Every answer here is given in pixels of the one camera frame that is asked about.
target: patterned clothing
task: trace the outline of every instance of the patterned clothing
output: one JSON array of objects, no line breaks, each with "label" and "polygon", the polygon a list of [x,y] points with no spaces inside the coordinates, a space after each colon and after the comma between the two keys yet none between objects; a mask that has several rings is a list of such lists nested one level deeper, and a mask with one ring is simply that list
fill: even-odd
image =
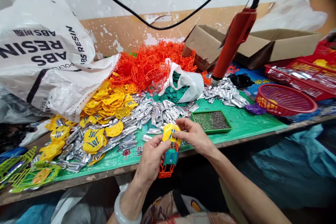
[{"label": "patterned clothing", "polygon": [[176,195],[170,191],[155,200],[143,214],[141,224],[238,224],[230,214],[208,212],[197,199]]}]

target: purple plastic part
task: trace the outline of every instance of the purple plastic part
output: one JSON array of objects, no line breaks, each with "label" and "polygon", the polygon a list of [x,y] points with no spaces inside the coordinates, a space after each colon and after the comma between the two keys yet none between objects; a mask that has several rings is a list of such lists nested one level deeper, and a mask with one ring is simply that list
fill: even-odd
[{"label": "purple plastic part", "polygon": [[260,107],[258,103],[254,103],[253,105],[245,105],[245,108],[253,114],[259,115],[266,113],[266,109]]}]

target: red plastic crate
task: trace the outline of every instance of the red plastic crate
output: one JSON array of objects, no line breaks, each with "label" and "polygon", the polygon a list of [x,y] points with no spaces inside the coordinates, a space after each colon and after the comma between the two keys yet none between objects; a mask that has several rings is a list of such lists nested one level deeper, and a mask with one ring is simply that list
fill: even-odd
[{"label": "red plastic crate", "polygon": [[323,85],[322,83],[310,79],[299,79],[293,75],[289,75],[277,69],[273,69],[273,66],[287,67],[298,71],[306,72],[307,74],[310,74],[314,78],[318,78],[320,80],[328,80],[328,78],[332,78],[335,81],[336,71],[316,66],[298,59],[284,60],[275,62],[273,64],[265,65],[265,75],[268,79],[306,93],[307,95],[311,96],[315,101],[326,100],[336,97],[336,88],[328,87],[326,85]]}]

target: bracelet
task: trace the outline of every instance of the bracelet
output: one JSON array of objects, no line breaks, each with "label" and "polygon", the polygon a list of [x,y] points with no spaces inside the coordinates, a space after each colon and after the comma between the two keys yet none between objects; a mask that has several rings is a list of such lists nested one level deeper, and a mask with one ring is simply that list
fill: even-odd
[{"label": "bracelet", "polygon": [[123,194],[124,192],[120,192],[114,203],[114,215],[117,218],[117,221],[119,222],[119,224],[140,224],[142,219],[142,212],[140,212],[140,216],[136,221],[127,219],[121,212],[120,199]]}]

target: red plastic basket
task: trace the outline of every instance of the red plastic basket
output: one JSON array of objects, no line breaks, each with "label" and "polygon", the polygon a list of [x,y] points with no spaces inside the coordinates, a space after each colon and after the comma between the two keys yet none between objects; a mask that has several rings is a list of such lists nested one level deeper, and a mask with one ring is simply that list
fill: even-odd
[{"label": "red plastic basket", "polygon": [[[312,75],[314,78],[321,81],[299,79],[293,75],[281,72],[278,69],[272,67],[287,67],[297,71],[302,71]],[[326,100],[336,97],[336,88],[328,87],[330,84],[328,79],[332,81],[336,80],[336,71],[326,69],[320,66],[313,65],[309,62],[302,60],[283,60],[273,64],[265,65],[265,75],[268,79],[277,83],[292,87],[310,95],[315,101]]]},{"label": "red plastic basket", "polygon": [[308,95],[293,88],[265,84],[258,88],[255,98],[260,107],[277,116],[293,116],[317,110],[317,104]]}]

